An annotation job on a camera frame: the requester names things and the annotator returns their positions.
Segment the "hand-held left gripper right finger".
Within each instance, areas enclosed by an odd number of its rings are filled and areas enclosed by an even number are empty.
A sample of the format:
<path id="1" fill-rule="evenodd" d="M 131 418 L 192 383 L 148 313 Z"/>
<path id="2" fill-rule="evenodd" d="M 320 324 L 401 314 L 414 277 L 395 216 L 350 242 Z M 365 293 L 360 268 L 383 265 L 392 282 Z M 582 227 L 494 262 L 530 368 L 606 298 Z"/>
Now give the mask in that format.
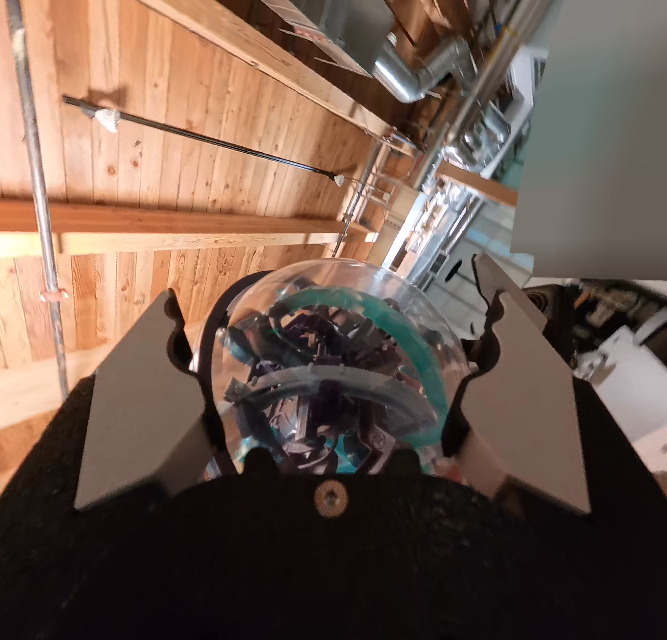
<path id="1" fill-rule="evenodd" d="M 508 291 L 498 292 L 442 431 L 463 481 L 500 501 L 516 489 L 591 512 L 573 377 Z"/>

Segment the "grey sprinkler pipe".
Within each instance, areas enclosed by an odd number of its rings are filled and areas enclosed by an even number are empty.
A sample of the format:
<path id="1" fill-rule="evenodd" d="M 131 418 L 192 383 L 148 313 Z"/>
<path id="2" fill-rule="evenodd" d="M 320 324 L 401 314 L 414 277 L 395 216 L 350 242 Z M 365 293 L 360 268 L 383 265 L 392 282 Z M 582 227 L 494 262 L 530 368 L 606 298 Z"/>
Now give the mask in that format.
<path id="1" fill-rule="evenodd" d="M 61 290 L 55 260 L 55 247 L 51 225 L 51 212 L 43 170 L 43 154 L 38 130 L 33 81 L 27 48 L 27 30 L 23 18 L 21 0 L 5 0 L 9 42 L 19 88 L 21 113 L 29 161 L 29 173 L 33 189 L 33 203 L 38 227 L 43 273 L 46 290 L 42 299 L 48 305 L 53 330 L 57 376 L 62 400 L 69 396 L 67 359 L 61 317 L 61 302 L 67 294 Z"/>
<path id="2" fill-rule="evenodd" d="M 339 235 L 338 241 L 333 249 L 332 252 L 332 257 L 337 258 L 339 255 L 339 251 L 341 250 L 342 245 L 346 242 L 347 240 L 347 235 L 349 232 L 349 229 L 352 225 L 352 222 L 354 222 L 355 215 L 356 215 L 356 210 L 357 206 L 362 199 L 362 195 L 365 191 L 366 186 L 368 185 L 368 180 L 371 177 L 371 174 L 373 173 L 373 169 L 376 166 L 377 161 L 381 157 L 381 154 L 384 149 L 388 149 L 387 144 L 377 141 L 373 148 L 371 149 L 370 156 L 362 169 L 361 175 L 358 179 L 354 180 L 351 179 L 351 182 L 354 182 L 354 192 L 352 195 L 351 200 L 347 204 L 344 216 L 343 216 L 343 222 L 344 222 L 344 228 L 342 233 Z"/>

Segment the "wooden post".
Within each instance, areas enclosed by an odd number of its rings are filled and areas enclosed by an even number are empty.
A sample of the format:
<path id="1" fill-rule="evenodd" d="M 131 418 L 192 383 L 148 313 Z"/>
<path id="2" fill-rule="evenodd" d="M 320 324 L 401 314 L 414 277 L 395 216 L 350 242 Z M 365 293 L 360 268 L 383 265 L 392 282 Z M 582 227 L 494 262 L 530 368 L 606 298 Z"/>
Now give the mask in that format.
<path id="1" fill-rule="evenodd" d="M 447 161 L 441 162 L 436 175 L 457 185 L 471 189 L 487 200 L 516 208 L 518 191 L 503 185 L 493 179 L 486 179 L 478 173 L 459 168 Z"/>

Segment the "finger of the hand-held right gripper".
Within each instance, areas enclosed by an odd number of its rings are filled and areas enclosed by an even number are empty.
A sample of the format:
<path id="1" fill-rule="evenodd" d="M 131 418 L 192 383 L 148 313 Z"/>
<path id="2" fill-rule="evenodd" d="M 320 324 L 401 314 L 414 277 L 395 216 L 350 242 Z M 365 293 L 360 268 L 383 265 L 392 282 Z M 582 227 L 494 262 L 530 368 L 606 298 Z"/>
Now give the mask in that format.
<path id="1" fill-rule="evenodd" d="M 487 306 L 491 306 L 497 293 L 507 292 L 539 332 L 544 333 L 546 316 L 495 260 L 486 253 L 479 253 L 472 256 L 471 265 L 477 291 Z"/>

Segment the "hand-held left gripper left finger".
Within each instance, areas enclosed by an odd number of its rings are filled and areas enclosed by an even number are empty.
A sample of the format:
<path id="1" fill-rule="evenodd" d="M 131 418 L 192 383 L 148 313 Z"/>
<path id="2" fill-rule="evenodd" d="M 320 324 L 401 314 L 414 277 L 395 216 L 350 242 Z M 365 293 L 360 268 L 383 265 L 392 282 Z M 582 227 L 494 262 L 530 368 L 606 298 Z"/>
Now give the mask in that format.
<path id="1" fill-rule="evenodd" d="M 168 288 L 95 372 L 78 511 L 145 485 L 173 497 L 204 479 L 223 433 L 192 359 L 178 299 Z"/>

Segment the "rectangular metal duct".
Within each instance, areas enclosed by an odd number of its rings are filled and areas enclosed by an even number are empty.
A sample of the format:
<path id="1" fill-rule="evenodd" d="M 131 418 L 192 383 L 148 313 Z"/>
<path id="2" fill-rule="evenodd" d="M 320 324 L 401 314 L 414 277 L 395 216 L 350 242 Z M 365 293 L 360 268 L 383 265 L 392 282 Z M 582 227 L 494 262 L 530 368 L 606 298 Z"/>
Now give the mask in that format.
<path id="1" fill-rule="evenodd" d="M 384 0 L 260 0 L 338 66 L 372 77 L 394 25 Z"/>

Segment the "silver duct elbow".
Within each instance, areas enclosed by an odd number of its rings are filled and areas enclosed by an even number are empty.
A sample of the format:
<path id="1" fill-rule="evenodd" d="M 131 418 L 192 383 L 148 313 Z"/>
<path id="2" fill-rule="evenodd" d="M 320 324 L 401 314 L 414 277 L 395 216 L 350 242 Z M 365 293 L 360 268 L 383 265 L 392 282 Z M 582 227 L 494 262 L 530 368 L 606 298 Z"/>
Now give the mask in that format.
<path id="1" fill-rule="evenodd" d="M 444 40 L 417 67 L 410 67 L 387 38 L 371 74 L 398 101 L 410 104 L 426 97 L 447 76 L 452 76 L 461 90 L 468 93 L 476 78 L 476 66 L 470 45 L 462 37 Z"/>

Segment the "black track light rail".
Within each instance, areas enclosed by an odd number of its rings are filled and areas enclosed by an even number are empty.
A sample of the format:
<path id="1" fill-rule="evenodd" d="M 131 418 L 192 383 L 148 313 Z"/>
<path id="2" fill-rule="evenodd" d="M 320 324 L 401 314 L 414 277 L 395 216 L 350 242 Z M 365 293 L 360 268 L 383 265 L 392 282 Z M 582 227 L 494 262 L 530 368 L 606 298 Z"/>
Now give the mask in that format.
<path id="1" fill-rule="evenodd" d="M 82 113 L 88 116 L 88 118 L 94 119 L 93 118 L 93 113 L 100 108 L 107 108 L 107 107 L 102 107 L 100 105 L 95 105 L 93 103 L 90 103 L 86 100 L 83 99 L 78 99 L 74 97 L 70 97 L 69 95 L 62 95 L 61 96 L 62 102 L 64 104 L 69 105 L 70 107 L 74 107 L 79 109 Z M 266 153 L 266 152 L 261 152 L 255 149 L 251 149 L 249 147 L 245 147 L 243 145 L 235 144 L 233 142 L 228 142 L 224 141 L 222 139 L 218 139 L 215 137 L 210 137 L 208 135 L 204 135 L 201 133 L 197 133 L 195 131 L 190 131 L 184 128 L 176 127 L 174 125 L 169 125 L 166 123 L 162 123 L 159 121 L 151 120 L 148 118 L 144 118 L 141 116 L 137 116 L 134 114 L 127 113 L 125 111 L 120 111 L 121 112 L 121 122 L 126 122 L 126 123 L 132 123 L 134 125 L 140 125 L 146 128 L 150 129 L 155 129 L 162 131 L 164 133 L 168 133 L 171 135 L 179 136 L 185 139 L 190 139 L 194 141 L 198 141 L 203 144 L 211 145 L 213 147 L 219 148 L 219 149 L 226 149 L 232 152 L 237 152 L 243 155 L 248 155 L 254 158 L 258 158 L 261 160 L 266 160 L 266 161 L 271 161 L 272 163 L 276 163 L 278 165 L 284 165 L 288 166 L 290 168 L 295 168 L 299 169 L 301 171 L 305 171 L 308 173 L 316 174 L 319 176 L 323 176 L 328 178 L 331 181 L 331 177 L 334 174 L 341 174 L 337 173 L 335 171 L 331 170 L 326 170 L 322 168 L 317 168 L 312 165 L 308 165 L 305 163 L 301 163 L 298 161 L 294 160 L 289 160 L 287 158 L 279 157 L 277 155 L 273 155 L 271 153 Z"/>

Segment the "clear plastic maze ball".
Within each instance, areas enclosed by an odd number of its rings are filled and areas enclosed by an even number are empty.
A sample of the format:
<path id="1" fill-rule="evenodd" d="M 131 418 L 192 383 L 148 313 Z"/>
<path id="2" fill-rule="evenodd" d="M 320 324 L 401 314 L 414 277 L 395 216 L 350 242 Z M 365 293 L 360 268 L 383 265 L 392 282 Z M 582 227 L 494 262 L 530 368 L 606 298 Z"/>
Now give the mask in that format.
<path id="1" fill-rule="evenodd" d="M 362 261 L 302 261 L 230 284 L 203 321 L 192 368 L 225 437 L 220 472 L 264 450 L 282 472 L 376 475 L 398 451 L 427 475 L 470 368 L 418 288 Z"/>

